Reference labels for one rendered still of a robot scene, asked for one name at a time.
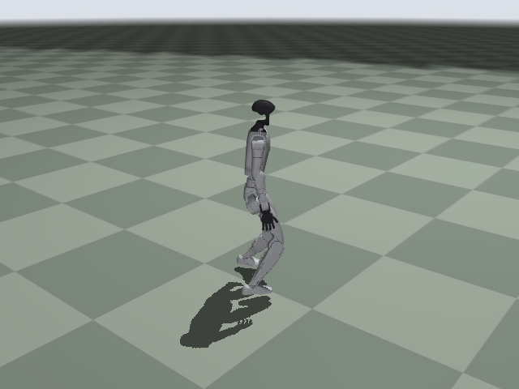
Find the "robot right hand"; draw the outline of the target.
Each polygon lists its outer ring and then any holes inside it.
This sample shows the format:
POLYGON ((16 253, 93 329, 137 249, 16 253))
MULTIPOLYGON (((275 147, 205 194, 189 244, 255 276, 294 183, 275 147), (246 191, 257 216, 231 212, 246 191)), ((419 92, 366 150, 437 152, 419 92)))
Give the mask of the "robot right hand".
POLYGON ((260 207, 261 213, 263 213, 262 218, 261 218, 262 230, 264 231, 264 224, 266 226, 266 231, 268 231, 268 225, 269 225, 269 230, 272 230, 272 227, 275 228, 273 220, 275 220, 277 223, 278 223, 278 220, 270 212, 271 210, 270 210, 269 203, 268 203, 269 209, 267 211, 262 211, 261 205, 259 205, 259 207, 260 207), (272 223, 272 227, 271 227, 271 223, 272 223))

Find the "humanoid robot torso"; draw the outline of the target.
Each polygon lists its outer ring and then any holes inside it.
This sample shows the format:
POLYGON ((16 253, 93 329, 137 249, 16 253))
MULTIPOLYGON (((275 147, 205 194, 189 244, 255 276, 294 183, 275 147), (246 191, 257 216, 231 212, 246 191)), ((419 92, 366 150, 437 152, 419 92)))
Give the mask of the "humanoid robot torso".
POLYGON ((263 128, 260 128, 258 132, 251 132, 251 128, 248 132, 247 136, 247 147, 246 147, 246 159, 245 159, 245 175, 250 176, 247 178, 247 183, 244 187, 244 199, 246 202, 248 202, 248 196, 251 194, 254 194, 255 197, 258 196, 255 189, 255 180, 252 178, 251 170, 252 170, 252 151, 251 151, 251 141, 253 140, 254 136, 260 136, 263 137, 265 142, 265 148, 264 148, 264 157, 263 157, 263 164, 260 168, 262 172, 264 172, 265 165, 268 159, 268 153, 270 151, 270 137, 268 130, 264 127, 266 132, 261 132, 263 128))

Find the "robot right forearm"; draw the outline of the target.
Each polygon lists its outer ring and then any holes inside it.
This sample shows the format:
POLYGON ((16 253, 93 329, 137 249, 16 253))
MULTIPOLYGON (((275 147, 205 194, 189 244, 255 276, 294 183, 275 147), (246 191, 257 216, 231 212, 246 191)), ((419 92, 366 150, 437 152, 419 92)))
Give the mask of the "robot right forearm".
POLYGON ((261 205, 262 211, 267 211, 269 209, 268 207, 268 196, 266 191, 266 184, 265 184, 265 174, 263 172, 258 172, 255 175, 255 189, 256 193, 259 196, 258 200, 261 205))

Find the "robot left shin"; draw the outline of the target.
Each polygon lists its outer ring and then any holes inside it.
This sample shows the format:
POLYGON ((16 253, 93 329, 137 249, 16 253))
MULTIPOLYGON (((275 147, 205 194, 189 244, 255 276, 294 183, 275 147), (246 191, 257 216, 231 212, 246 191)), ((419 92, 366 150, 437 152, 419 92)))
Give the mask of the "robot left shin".
POLYGON ((251 248, 243 255, 243 259, 250 258, 268 247, 268 241, 262 238, 262 233, 256 239, 252 242, 251 248))

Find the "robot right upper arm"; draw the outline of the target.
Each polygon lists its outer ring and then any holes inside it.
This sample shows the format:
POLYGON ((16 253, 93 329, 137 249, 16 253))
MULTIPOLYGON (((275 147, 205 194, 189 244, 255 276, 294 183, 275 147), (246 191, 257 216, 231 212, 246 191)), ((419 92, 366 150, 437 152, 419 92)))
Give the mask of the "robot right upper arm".
POLYGON ((253 140, 251 141, 251 151, 252 151, 251 175, 254 180, 255 180, 255 175, 258 172, 262 172, 260 170, 260 168, 263 164, 264 148, 265 148, 265 142, 264 142, 263 137, 254 136, 253 140))

